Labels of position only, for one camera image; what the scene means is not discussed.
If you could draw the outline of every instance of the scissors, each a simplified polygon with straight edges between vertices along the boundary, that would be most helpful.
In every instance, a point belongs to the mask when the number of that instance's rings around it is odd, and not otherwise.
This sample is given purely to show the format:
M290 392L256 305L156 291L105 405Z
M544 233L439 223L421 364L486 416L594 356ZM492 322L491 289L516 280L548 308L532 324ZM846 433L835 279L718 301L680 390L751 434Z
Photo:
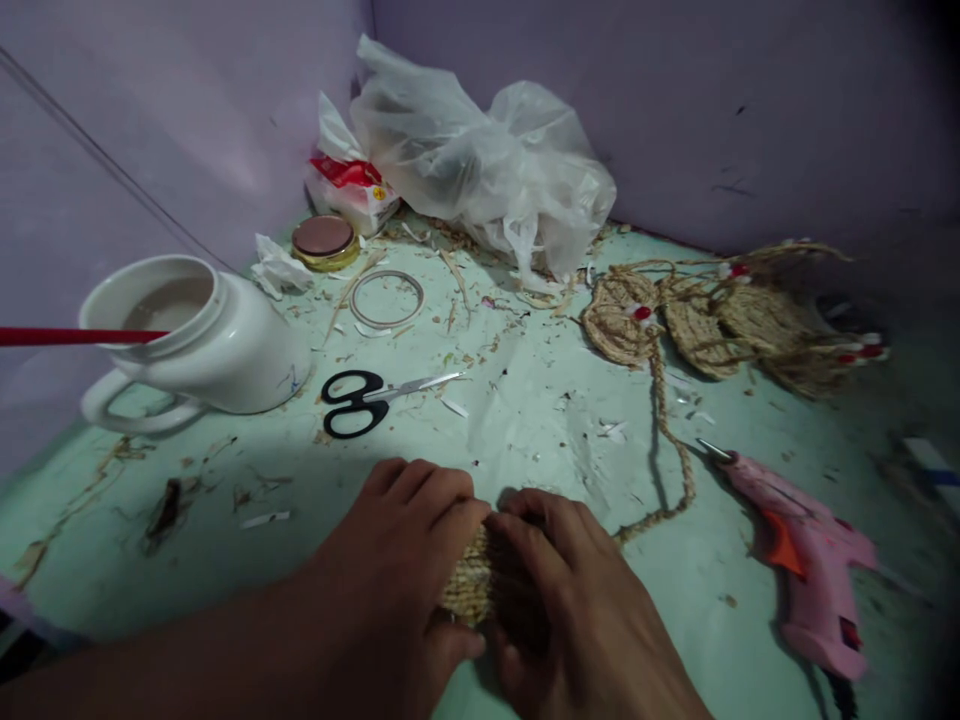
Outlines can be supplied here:
M445 383L461 375L463 375L462 372L434 375L432 377L420 378L419 380L411 380L400 387L395 388L393 385L389 385L386 389L383 389L383 378L376 373L367 370L345 370L342 373L337 373L323 384L323 388L320 390L320 396L325 403L330 405L337 405L344 402L349 404L328 412L323 418L323 429L327 431L328 435L338 440L349 440L350 438L366 435L387 416L391 400L395 400L401 395L407 395L412 392L417 392L417 390L423 390L433 385ZM363 380L363 387L359 390L344 393L343 395L337 395L336 397L330 394L330 388L334 383L351 377L357 377ZM339 415L351 415L358 412L370 413L371 419L369 425L352 433L341 433L333 429L333 419L335 417Z

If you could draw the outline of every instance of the table surface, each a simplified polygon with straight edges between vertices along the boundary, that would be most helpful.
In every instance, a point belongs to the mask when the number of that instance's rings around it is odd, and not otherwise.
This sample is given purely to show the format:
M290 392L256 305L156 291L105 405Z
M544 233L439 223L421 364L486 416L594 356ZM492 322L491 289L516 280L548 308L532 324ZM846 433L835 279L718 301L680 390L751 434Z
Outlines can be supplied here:
M427 228L412 213L406 221L415 231ZM456 254L468 316L453 275L428 245L381 239L366 253L379 247L387 249L389 268L413 274L426 291L409 331L367 338L342 310L344 333L335 331L324 344L345 283L322 277L315 290L276 303L316 348L316 371L298 397L257 416L209 413L168 437L133 440L119 459L111 458L118 435L78 425L11 479L0 499L0 573L16 582L28 546L54 538L23 593L8 583L4 605L69 644L75 636L120 638L216 603L297 567L344 515L372 465L397 455L463 468L477 495L491 502L507 487L524 486L583 500L610 531L657 507L658 485L670 505L676 502L679 462L655 432L649 371L607 362L575 322L525 304L508 268L490 257ZM696 255L615 232L594 246L591 259L602 272L615 263ZM411 296L385 284L368 285L373 307L412 307ZM483 296L496 307L483 305ZM578 317L588 301L588 292L578 293L563 314ZM873 538L882 561L928 595L932 607L872 573L851 571L871 666L857 686L861 717L919 716L945 651L942 629L957 597L957 565L928 511L877 472L890 433L914 411L892 370L867 368L844 397L811 403L757 370L709 382L669 342L666 354L670 372L692 385L687 398L669 388L674 433L688 443L705 437L782 473ZM442 392L469 418L444 406L439 391L416 393L395 401L366 436L317 442L325 410L320 387L347 368L372 370L388 382L464 370L465 379ZM698 406L681 402L696 397ZM120 409L156 411L158 398L137 388ZM706 417L690 417L694 409ZM601 423L620 421L627 423L626 442L601 436ZM625 554L698 690L719 718L817 717L818 697L835 717L822 675L778 636L785 583L752 552L759 516L724 489L702 458L695 459L695 475L693 507L639 537ZM169 478L200 484L176 531L150 553L144 533ZM250 502L236 507L246 493ZM291 512L287 521L240 528L246 519L284 510ZM491 677L486 660L461 667L437 717L511 716L491 690Z

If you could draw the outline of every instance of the gold tin lid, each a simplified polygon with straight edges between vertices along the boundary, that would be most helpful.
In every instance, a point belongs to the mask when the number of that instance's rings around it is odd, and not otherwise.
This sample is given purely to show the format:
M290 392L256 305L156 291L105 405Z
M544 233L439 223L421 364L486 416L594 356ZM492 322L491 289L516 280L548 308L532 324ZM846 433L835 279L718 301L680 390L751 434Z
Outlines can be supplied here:
M293 231L291 254L314 272L336 272L360 256L360 243L339 215L317 215Z

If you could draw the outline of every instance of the pink glue gun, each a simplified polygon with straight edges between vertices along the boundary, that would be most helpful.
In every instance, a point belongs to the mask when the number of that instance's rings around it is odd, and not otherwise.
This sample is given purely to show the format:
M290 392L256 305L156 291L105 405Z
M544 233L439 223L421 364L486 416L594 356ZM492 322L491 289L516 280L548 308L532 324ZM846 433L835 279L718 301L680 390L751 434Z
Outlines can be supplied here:
M828 673L855 682L867 670L847 567L877 569L873 543L823 503L739 453L698 440L776 533L767 560L789 570L787 644Z

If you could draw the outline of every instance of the forearm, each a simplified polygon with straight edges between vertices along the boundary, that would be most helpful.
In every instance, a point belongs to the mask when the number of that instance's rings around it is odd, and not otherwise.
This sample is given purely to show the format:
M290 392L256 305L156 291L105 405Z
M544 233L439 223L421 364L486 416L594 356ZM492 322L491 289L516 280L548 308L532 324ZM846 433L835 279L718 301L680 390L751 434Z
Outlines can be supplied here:
M114 645L78 653L0 688L0 717L267 716L316 687L281 583ZM313 682L307 676L313 676Z

